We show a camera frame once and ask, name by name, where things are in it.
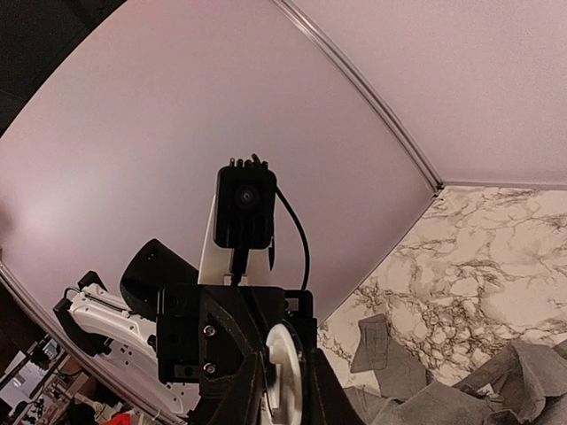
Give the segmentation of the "grey button-up shirt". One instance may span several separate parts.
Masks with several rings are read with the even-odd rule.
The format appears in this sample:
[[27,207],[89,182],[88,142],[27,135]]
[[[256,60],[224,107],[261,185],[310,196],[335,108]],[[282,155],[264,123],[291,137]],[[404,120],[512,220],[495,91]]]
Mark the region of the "grey button-up shirt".
[[564,424],[566,344],[512,342],[455,385],[425,381],[424,367],[390,337],[382,314],[358,324],[351,370],[376,372],[381,393],[345,394],[365,424]]

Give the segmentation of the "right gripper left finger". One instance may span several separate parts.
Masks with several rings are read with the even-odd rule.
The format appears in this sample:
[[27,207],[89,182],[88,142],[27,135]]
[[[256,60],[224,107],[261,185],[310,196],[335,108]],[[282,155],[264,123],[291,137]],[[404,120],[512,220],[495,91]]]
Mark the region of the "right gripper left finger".
[[260,424],[264,364],[259,352],[245,357],[225,383],[201,378],[198,387],[200,400],[190,411],[190,424]]

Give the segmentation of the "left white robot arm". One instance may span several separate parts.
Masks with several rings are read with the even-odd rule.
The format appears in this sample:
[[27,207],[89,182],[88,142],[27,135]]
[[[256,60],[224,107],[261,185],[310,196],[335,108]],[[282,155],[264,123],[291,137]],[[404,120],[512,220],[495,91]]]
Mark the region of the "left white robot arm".
[[162,384],[195,384],[189,424],[309,424],[317,402],[316,321],[305,291],[268,285],[275,250],[216,246],[193,267],[158,240],[132,259],[110,294],[95,272],[54,313],[89,356],[107,340],[154,365]]

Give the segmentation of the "left aluminium frame post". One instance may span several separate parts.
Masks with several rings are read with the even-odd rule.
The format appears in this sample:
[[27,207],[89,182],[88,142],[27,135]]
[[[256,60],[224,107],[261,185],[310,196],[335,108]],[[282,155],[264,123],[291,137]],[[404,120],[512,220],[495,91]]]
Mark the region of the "left aluminium frame post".
[[439,173],[389,104],[351,59],[293,2],[272,1],[277,8],[346,78],[382,121],[437,197],[445,188]]

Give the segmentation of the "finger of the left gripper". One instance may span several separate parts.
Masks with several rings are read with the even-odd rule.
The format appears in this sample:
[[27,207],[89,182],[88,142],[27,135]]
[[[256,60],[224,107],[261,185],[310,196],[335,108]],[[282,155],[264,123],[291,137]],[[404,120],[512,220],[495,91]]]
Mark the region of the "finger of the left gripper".
[[269,287],[199,289],[199,384],[228,384],[251,355],[264,366],[269,292]]

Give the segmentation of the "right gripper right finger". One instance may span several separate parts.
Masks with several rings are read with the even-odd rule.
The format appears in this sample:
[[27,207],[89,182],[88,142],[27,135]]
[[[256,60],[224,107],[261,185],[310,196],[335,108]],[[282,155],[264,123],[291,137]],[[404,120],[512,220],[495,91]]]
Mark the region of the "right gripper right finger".
[[302,424],[363,425],[340,386],[323,351],[315,348],[307,355],[307,400]]

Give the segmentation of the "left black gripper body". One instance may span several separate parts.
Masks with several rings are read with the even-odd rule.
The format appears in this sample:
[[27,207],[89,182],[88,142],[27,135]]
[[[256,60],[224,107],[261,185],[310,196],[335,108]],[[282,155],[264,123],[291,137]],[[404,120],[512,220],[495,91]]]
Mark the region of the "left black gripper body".
[[[162,383],[196,383],[198,365],[199,289],[201,287],[262,287],[221,285],[172,285],[159,294],[157,309],[156,354]],[[265,298],[268,332],[278,323],[299,325],[314,317],[314,298],[308,290],[271,287]]]

